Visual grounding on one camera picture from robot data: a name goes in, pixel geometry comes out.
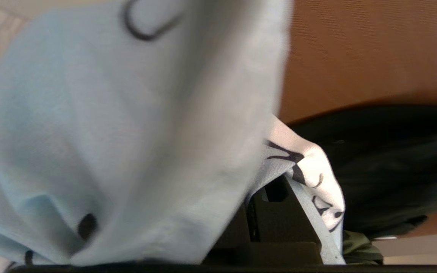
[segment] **black dot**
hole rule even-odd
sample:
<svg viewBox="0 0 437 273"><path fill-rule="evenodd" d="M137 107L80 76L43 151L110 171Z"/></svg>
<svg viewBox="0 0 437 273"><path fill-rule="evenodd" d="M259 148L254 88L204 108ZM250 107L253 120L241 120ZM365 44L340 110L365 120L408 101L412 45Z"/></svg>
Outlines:
<svg viewBox="0 0 437 273"><path fill-rule="evenodd" d="M33 251L31 250L25 253L25 265L33 265Z"/></svg>
<svg viewBox="0 0 437 273"><path fill-rule="evenodd" d="M97 220L91 214L84 216L78 227L78 234L85 242L90 238L90 235L97 229Z"/></svg>

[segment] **dark green fabric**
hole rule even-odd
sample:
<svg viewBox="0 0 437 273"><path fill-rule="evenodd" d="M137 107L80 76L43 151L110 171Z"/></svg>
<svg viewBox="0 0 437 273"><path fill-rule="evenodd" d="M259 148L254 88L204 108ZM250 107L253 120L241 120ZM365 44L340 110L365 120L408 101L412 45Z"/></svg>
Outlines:
<svg viewBox="0 0 437 273"><path fill-rule="evenodd" d="M343 258L349 265L381 265L384 256L362 233L343 231Z"/></svg>

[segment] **clothing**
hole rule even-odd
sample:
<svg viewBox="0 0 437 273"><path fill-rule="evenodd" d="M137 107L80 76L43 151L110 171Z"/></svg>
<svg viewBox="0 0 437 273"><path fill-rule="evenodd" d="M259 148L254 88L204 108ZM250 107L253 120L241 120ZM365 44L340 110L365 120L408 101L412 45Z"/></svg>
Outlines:
<svg viewBox="0 0 437 273"><path fill-rule="evenodd" d="M381 265L384 256L362 233L343 231L343 257L349 265Z"/></svg>
<svg viewBox="0 0 437 273"><path fill-rule="evenodd" d="M128 35L116 1L47 14L11 45L0 63L0 256L197 264L241 202L284 172L316 200L323 240L340 252L344 204L328 160L292 131L282 140L271 114L291 3L180 3L139 9L144 30L185 11L151 43ZM272 125L283 129L265 147ZM343 263L334 252L323 260Z"/></svg>
<svg viewBox="0 0 437 273"><path fill-rule="evenodd" d="M328 155L346 230L369 239L403 235L437 212L437 107L359 107L292 128Z"/></svg>

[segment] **bag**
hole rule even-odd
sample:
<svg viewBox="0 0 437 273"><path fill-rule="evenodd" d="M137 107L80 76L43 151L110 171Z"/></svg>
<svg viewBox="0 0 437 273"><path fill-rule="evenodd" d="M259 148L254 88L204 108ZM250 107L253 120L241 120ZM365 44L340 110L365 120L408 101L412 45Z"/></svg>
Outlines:
<svg viewBox="0 0 437 273"><path fill-rule="evenodd" d="M291 126L328 155L345 230L402 235L437 212L437 107L349 109Z"/></svg>

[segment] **light blue fabric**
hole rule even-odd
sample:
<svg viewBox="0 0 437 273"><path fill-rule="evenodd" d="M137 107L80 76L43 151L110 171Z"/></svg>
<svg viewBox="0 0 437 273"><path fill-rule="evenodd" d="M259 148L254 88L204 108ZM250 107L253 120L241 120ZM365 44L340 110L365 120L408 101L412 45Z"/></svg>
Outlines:
<svg viewBox="0 0 437 273"><path fill-rule="evenodd" d="M153 0L55 11L0 63L0 256L200 263L245 198L276 111L288 0ZM92 214L97 230L79 236Z"/></svg>

